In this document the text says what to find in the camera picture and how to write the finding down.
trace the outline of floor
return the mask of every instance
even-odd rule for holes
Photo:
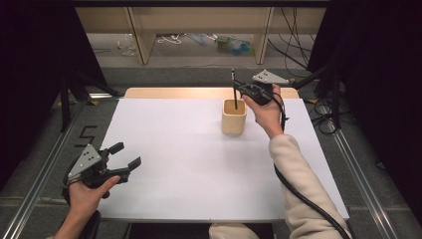
[[[248,35],[225,36],[250,41]],[[257,65],[253,55],[242,53],[234,56],[229,51],[219,50],[212,39],[205,36],[198,37],[198,35],[179,36],[175,37],[176,40],[167,37],[176,43],[180,40],[180,44],[170,43],[158,36],[148,64],[140,65],[137,56],[126,56],[123,54],[123,49],[119,48],[124,37],[124,35],[89,34],[90,42],[104,69],[107,82],[111,87],[121,91],[130,85],[144,84],[128,82],[126,79],[128,76],[136,79],[138,74],[153,72],[148,75],[151,76],[150,79],[142,78],[143,81],[148,82],[148,80],[158,79],[157,74],[165,74],[165,69],[175,70],[170,75],[166,75],[167,81],[179,82],[190,78],[201,81],[212,78],[218,82],[221,80],[219,78],[225,78],[224,74],[232,68],[239,71],[240,76],[245,78],[264,69],[274,71],[285,79],[296,81],[309,74],[295,62],[306,64],[302,52],[297,48],[289,47],[288,54],[295,60],[292,61],[286,59],[269,44],[264,64]],[[300,35],[301,46],[311,50],[314,37]],[[271,42],[279,50],[286,52],[288,45],[282,38],[289,41],[290,35],[270,36]],[[309,56],[310,51],[305,51],[305,54]],[[154,69],[162,72],[157,73],[153,71]],[[212,77],[209,76],[210,74],[204,74],[209,73],[208,70],[214,74]],[[300,89],[301,98],[313,100],[316,85],[317,81],[314,81]],[[52,154],[66,158],[75,152],[77,149],[73,143],[80,140],[82,130],[90,130],[87,125],[93,124],[93,121],[97,128],[106,130],[117,100],[98,101],[100,103],[94,107],[72,105],[74,117],[78,117],[79,122],[70,132],[66,140],[67,145],[58,151],[53,151],[53,149],[56,148],[56,140],[61,137],[60,105],[57,103],[52,107],[52,116],[46,122],[39,140],[34,143],[32,153],[16,169],[13,177],[0,192],[0,232],[2,235],[6,233],[9,223],[12,223],[15,215],[19,213],[20,205],[28,198],[28,192],[36,186],[42,188],[40,188],[40,193],[35,195],[35,204],[30,210],[29,218],[23,223],[24,227],[20,228],[19,238],[46,238],[53,235],[60,226],[68,210],[63,198],[60,197],[60,181],[64,168],[69,165],[69,160],[51,163],[52,168],[46,175],[40,175],[39,172],[43,170],[45,162],[49,162],[52,158]],[[330,99],[321,99],[318,104],[307,104],[310,118],[315,119],[327,113],[329,101]],[[345,113],[340,118],[341,129],[330,134],[328,132],[332,130],[332,126],[329,121],[316,121],[316,135],[349,211],[348,225],[354,238],[422,238],[421,226],[416,222],[394,182],[382,169],[382,165],[376,164],[376,153],[366,141],[358,123],[353,120],[346,100],[341,101],[340,110]],[[99,135],[93,144],[101,145],[101,142],[102,135]],[[35,182],[42,181],[40,176],[45,177],[44,184],[36,185]],[[99,238],[125,238],[127,226],[127,223],[104,221],[100,227]],[[277,238],[289,238],[289,231],[284,223],[274,223],[273,227]]]

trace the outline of gray floor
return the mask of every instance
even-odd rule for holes
[[[122,35],[89,35],[93,48],[97,52],[108,84],[121,92],[129,87],[213,87],[227,86],[230,84],[230,71],[235,68],[238,77],[243,80],[251,79],[257,72],[268,69],[278,76],[286,79],[301,78],[293,76],[306,76],[308,73],[291,60],[285,58],[269,45],[263,65],[256,65],[254,56],[244,53],[233,56],[228,52],[219,51],[212,40],[203,38],[206,45],[200,46],[191,38],[180,37],[181,44],[168,42],[156,43],[152,56],[147,65],[140,65],[137,56],[123,56],[122,50],[117,48],[117,42]],[[250,41],[248,35],[235,37]],[[279,36],[271,36],[271,40],[281,50],[285,51],[287,45]],[[311,49],[313,39],[311,36],[301,36],[304,48]],[[296,60],[304,63],[299,51],[289,48],[289,54]],[[299,94],[303,99],[313,99],[313,82],[302,89]],[[69,139],[61,156],[49,175],[42,193],[30,214],[20,238],[46,238],[54,234],[65,217],[68,207],[61,196],[61,181],[70,162],[79,155],[81,149],[78,144],[87,143],[88,139],[81,137],[81,132],[87,126],[94,126],[86,130],[86,135],[92,135],[92,144],[96,147],[102,145],[106,129],[111,120],[117,100],[99,100],[94,106],[83,106]],[[315,105],[307,104],[311,119],[318,117],[314,110]],[[341,110],[348,112],[346,102],[342,102]],[[341,117],[343,134],[354,157],[358,161],[364,176],[386,212],[391,222],[391,228],[396,238],[422,238],[422,229],[415,220],[412,212],[390,179],[388,174],[375,165],[377,157],[362,134],[358,123],[353,121],[352,114]],[[54,104],[51,117],[45,123],[44,130],[39,135],[32,148],[31,154],[21,162],[10,178],[8,184],[0,193],[0,232],[5,233],[8,224],[17,212],[23,198],[30,191],[33,182],[44,162],[49,157],[50,151],[59,137],[61,128],[61,109]],[[349,210],[348,221],[354,238],[387,238],[377,226],[370,207],[366,204],[353,174],[347,166],[343,152],[338,147],[335,134],[323,134],[316,127],[320,145],[331,169],[334,180],[338,186],[344,204]],[[124,238],[127,229],[126,223],[104,221],[101,224],[99,238]],[[277,238],[289,238],[289,230],[284,222],[275,223],[274,230]]]

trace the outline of cardboard cup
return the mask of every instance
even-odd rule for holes
[[[241,134],[244,131],[246,105],[242,99],[237,100],[237,109],[235,100],[224,100],[222,115],[222,130],[224,133]]]

